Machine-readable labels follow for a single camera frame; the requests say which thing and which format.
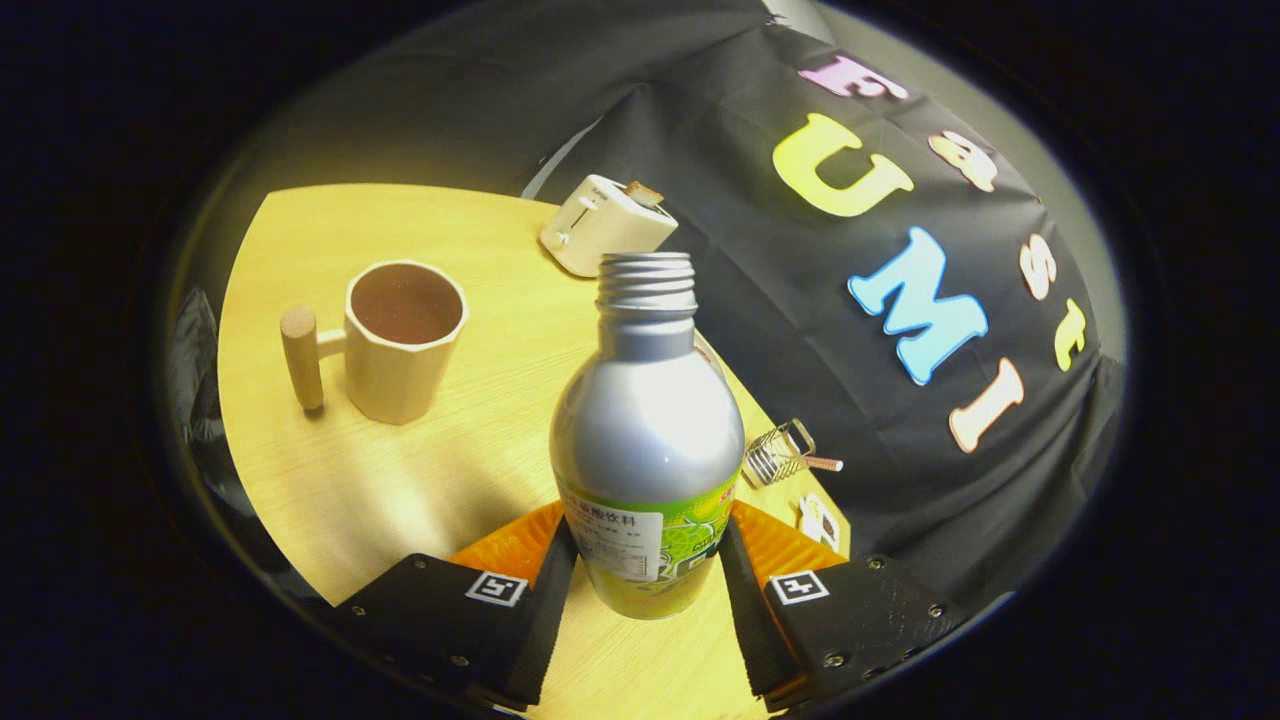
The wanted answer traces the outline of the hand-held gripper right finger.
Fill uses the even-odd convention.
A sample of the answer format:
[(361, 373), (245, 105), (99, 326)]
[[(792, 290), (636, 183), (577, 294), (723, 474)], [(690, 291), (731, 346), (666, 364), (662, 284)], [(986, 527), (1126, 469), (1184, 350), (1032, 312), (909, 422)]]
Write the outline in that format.
[(846, 559), (742, 501), (717, 553), (748, 683), (773, 714), (867, 691), (968, 620), (904, 564)]

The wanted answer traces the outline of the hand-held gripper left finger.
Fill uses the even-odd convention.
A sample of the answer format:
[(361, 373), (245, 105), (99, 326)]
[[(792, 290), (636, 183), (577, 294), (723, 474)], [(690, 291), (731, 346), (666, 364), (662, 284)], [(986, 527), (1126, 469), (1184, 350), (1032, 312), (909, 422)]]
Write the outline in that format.
[(412, 682), (524, 711), (541, 698), (577, 556), (554, 501), (448, 559), (404, 556), (335, 607), (335, 628)]

